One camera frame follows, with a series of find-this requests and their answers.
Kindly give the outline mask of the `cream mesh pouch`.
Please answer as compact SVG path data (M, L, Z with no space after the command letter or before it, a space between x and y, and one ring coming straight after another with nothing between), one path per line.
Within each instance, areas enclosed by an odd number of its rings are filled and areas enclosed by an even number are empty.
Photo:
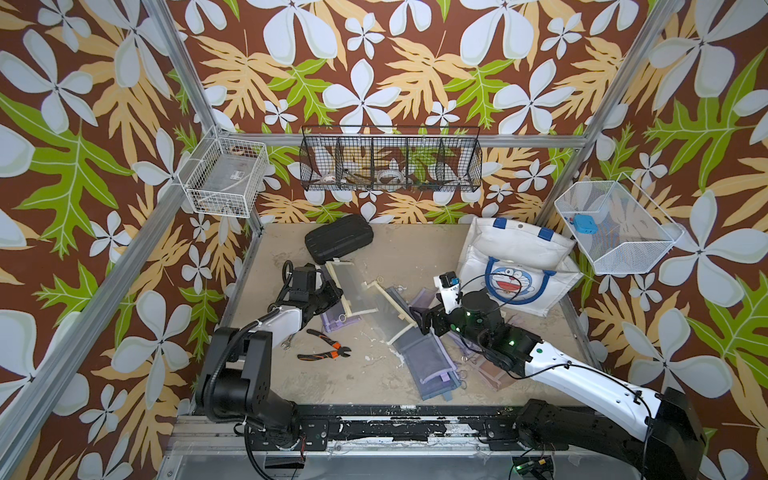
M406 310L378 282L364 282L363 294L372 307L366 316L387 345L392 345L417 326Z
M353 262L334 259L326 262L325 267L331 279L342 290L341 304L347 318L378 312L373 294Z

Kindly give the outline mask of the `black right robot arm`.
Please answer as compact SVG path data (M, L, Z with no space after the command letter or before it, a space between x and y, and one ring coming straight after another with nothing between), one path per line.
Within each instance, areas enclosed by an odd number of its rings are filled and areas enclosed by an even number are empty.
M411 308L424 334L455 333L513 379L534 380L586 406L575 411L531 399L516 414L514 438L528 448L575 446L620 460L644 479L694 479L706 437L686 395L633 385L563 353L505 322L484 291L441 293L438 305Z

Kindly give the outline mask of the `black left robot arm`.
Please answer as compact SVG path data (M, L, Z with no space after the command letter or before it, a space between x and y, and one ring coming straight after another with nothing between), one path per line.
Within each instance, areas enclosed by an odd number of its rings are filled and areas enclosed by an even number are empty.
M272 351L338 304L342 290L312 263L285 262L282 281L265 315L239 329L214 332L195 392L210 421L243 421L259 432L298 435L295 404L271 390Z

